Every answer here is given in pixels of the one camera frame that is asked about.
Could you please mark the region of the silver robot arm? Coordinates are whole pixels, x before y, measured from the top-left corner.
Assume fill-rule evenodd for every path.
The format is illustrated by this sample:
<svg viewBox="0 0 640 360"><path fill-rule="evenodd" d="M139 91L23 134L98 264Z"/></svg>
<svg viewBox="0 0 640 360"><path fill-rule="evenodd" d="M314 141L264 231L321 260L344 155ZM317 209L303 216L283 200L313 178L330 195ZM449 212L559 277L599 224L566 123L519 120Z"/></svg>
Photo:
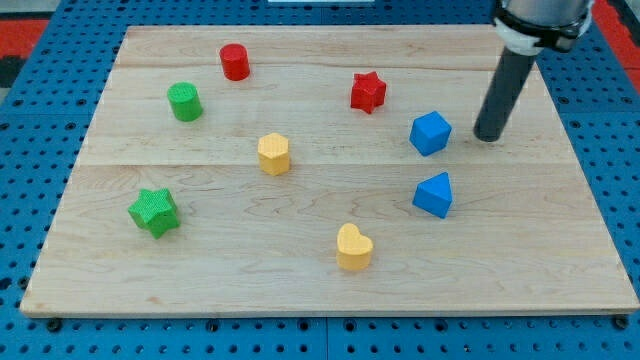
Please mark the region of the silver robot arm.
<svg viewBox="0 0 640 360"><path fill-rule="evenodd" d="M495 0L492 22L505 47L522 56L569 52L592 22L594 0Z"/></svg>

